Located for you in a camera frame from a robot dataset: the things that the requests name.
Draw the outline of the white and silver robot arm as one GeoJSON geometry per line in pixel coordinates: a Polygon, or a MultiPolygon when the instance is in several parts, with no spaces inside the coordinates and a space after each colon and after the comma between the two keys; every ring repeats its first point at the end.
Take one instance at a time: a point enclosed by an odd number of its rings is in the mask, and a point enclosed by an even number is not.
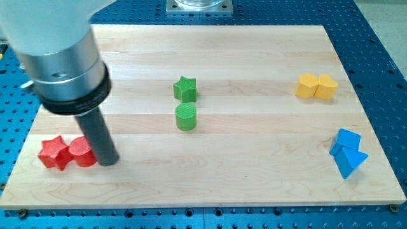
{"type": "Polygon", "coordinates": [[[96,108],[111,89],[90,19],[113,0],[1,0],[1,32],[52,113],[96,108]]]}

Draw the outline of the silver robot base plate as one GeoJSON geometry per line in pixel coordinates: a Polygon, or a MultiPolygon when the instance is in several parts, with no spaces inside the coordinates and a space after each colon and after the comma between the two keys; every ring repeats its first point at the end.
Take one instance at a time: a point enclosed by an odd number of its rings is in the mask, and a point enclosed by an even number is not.
{"type": "Polygon", "coordinates": [[[166,12],[183,13],[232,13],[232,0],[166,0],[166,12]]]}

